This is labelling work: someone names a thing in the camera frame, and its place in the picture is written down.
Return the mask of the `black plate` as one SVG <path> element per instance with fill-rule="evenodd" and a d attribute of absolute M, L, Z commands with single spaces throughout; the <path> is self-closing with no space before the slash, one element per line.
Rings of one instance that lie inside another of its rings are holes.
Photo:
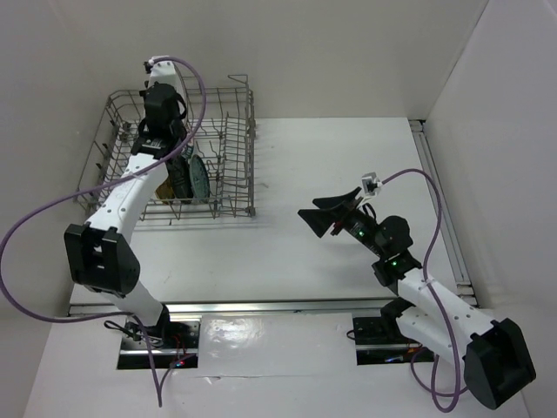
<path fill-rule="evenodd" d="M 176 157 L 171 160 L 167 169 L 175 197 L 181 203 L 189 205 L 193 199 L 193 191 L 188 162 L 183 157 Z"/>

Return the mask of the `blue floral plate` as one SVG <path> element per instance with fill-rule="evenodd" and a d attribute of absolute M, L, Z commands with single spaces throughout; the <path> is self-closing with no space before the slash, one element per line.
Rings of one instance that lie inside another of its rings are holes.
<path fill-rule="evenodd" d="M 190 179 L 194 198 L 206 202 L 211 195 L 211 184 L 205 163 L 198 155 L 191 157 Z"/>

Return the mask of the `yellow patterned plate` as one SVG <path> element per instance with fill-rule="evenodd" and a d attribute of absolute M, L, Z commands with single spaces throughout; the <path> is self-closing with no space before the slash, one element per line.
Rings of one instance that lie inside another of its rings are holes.
<path fill-rule="evenodd" d="M 175 199 L 171 181 L 166 179 L 155 191 L 155 195 L 165 205 L 171 205 Z"/>

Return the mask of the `white plate red characters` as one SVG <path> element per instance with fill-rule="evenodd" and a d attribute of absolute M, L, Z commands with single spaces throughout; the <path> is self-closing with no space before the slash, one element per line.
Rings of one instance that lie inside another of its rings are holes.
<path fill-rule="evenodd" d="M 185 126 L 188 126 L 190 124 L 190 115 L 191 115 L 191 105 L 189 102 L 188 91 L 181 70 L 178 67 L 175 67 L 175 72 L 176 72 L 177 85 L 178 85 L 177 92 L 179 93 L 179 95 L 184 101 L 183 113 L 185 116 L 183 117 L 183 122 Z"/>

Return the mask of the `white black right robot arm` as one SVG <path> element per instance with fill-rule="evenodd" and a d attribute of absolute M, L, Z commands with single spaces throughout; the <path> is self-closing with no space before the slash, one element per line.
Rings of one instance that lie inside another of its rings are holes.
<path fill-rule="evenodd" d="M 375 277 L 397 296 L 382 309 L 383 337 L 405 336 L 452 364 L 456 389 L 467 388 L 492 410 L 533 382 L 534 363 L 518 324 L 496 320 L 427 275 L 409 251 L 413 240 L 406 219 L 392 215 L 377 221 L 359 209 L 361 200 L 354 189 L 315 199 L 312 209 L 298 215 L 318 237 L 345 231 L 377 256 Z"/>

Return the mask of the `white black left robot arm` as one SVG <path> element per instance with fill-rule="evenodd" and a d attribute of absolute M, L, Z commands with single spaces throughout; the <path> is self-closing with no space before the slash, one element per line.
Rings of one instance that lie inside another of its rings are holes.
<path fill-rule="evenodd" d="M 67 227 L 64 243 L 72 280 L 130 313 L 143 324 L 142 339 L 162 347 L 171 339 L 170 314 L 141 283 L 130 243 L 141 212 L 168 176 L 166 157 L 185 139 L 187 110 L 171 84 L 153 82 L 142 97 L 144 118 L 119 183 L 85 223 Z"/>

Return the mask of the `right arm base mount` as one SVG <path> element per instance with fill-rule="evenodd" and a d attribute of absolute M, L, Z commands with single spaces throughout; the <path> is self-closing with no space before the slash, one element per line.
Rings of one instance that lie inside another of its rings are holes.
<path fill-rule="evenodd" d="M 377 316 L 357 316 L 346 337 L 355 343 L 358 366 L 409 363 L 422 345 L 402 335 L 396 320 L 413 304 L 397 298 Z"/>

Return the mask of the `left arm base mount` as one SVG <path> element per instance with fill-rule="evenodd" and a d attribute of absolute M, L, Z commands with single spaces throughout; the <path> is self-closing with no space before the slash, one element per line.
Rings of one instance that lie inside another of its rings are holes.
<path fill-rule="evenodd" d="M 176 369 L 198 367 L 198 344 L 201 320 L 187 318 L 173 323 L 170 336 L 163 339 L 151 337 L 151 350 L 156 369 L 167 369 L 176 364 Z M 104 327 L 118 332 L 121 342 L 117 358 L 117 370 L 149 369 L 146 338 L 136 323 L 127 320 L 123 325 L 106 320 Z"/>

